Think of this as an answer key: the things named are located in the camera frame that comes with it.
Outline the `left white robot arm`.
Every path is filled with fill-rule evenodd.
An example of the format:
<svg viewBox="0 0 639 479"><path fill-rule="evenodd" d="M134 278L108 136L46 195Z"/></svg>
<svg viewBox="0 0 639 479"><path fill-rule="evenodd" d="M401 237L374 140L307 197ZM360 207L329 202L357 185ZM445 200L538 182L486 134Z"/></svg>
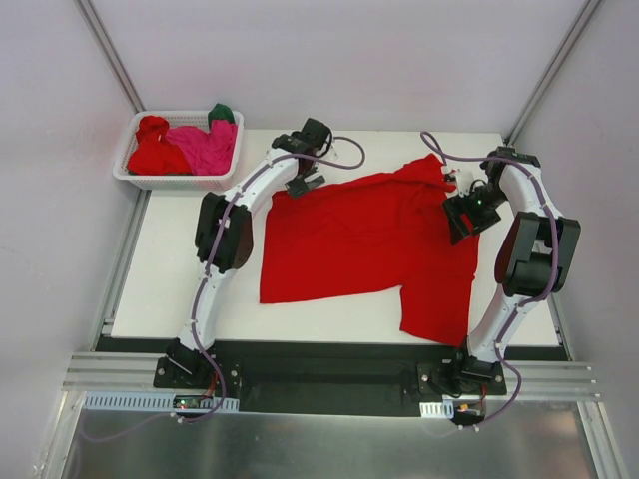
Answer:
<svg viewBox="0 0 639 479"><path fill-rule="evenodd" d="M314 174L332 141L328 126L308 119L299 131L276 137L265 158L235 187L203 197L195 233L202 274L190 316L170 343L164 367L187 386L205 385L214 370L207 349L215 342L215 322L225 289L253 252L254 215L278 190L298 198L322 185L324 178Z"/></svg>

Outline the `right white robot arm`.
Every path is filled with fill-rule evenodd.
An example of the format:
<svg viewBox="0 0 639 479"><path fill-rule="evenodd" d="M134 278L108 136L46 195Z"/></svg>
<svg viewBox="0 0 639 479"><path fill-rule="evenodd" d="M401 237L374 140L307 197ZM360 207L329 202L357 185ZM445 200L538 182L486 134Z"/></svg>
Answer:
<svg viewBox="0 0 639 479"><path fill-rule="evenodd" d="M509 204L513 222L497 254L497 289L478 325L457 348L449 367L451 387L469 394L493 381L503 353L525 316L568 275L581 233L548 198L538 159L510 147L498 147L480 162L483 184L471 184L442 204L452 244L477 237L500 220Z"/></svg>

